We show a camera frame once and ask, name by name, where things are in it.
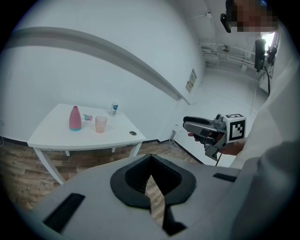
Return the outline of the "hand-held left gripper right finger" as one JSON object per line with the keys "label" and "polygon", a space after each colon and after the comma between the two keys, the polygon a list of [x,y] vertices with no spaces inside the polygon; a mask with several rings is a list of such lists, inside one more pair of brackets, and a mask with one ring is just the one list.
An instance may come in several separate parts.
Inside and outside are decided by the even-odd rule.
{"label": "hand-held left gripper right finger", "polygon": [[186,229],[175,220],[171,206],[185,203],[196,188],[196,178],[188,170],[158,155],[151,155],[151,175],[165,197],[165,212],[162,228],[172,236]]}

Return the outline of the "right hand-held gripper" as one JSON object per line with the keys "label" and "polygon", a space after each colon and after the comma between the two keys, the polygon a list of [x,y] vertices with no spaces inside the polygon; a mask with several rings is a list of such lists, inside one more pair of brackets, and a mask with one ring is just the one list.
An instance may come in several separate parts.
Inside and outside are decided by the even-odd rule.
{"label": "right hand-held gripper", "polygon": [[246,117],[241,114],[218,114],[213,121],[186,116],[183,118],[183,127],[198,136],[218,136],[224,134],[219,142],[204,143],[205,155],[215,161],[219,161],[218,153],[227,145],[245,139],[246,136]]}

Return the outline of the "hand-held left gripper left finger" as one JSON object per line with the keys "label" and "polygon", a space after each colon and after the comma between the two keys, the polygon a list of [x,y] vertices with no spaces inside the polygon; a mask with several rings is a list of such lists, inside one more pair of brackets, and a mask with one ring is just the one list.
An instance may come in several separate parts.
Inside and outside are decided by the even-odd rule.
{"label": "hand-held left gripper left finger", "polygon": [[145,195],[146,185],[151,176],[150,161],[151,155],[146,154],[118,169],[111,176],[111,190],[126,206],[150,209],[150,199]]}

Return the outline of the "person's right hand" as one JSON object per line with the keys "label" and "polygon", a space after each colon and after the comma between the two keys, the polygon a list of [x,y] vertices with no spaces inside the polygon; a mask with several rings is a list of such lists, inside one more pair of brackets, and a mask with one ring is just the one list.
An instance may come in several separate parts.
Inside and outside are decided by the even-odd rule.
{"label": "person's right hand", "polygon": [[207,130],[202,130],[200,135],[194,135],[193,133],[188,133],[189,137],[194,137],[196,142],[204,143],[213,143],[216,144],[221,140],[224,133],[212,132]]}

